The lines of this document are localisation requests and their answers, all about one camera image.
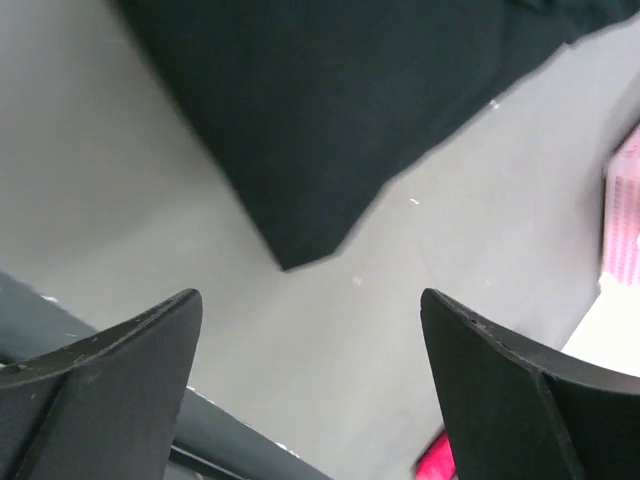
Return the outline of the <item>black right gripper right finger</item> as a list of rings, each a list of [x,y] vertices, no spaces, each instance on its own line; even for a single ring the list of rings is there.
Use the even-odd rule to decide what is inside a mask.
[[[435,290],[421,323],[461,479],[636,479],[639,380],[498,325]]]

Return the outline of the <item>black t-shirt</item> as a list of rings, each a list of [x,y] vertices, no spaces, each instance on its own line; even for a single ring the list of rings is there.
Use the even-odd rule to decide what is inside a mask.
[[[382,187],[635,1],[127,0],[117,9],[284,270]]]

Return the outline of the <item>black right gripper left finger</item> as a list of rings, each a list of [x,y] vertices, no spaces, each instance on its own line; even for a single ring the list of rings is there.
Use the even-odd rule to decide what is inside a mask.
[[[201,323],[188,289],[2,368],[2,478],[163,478]]]

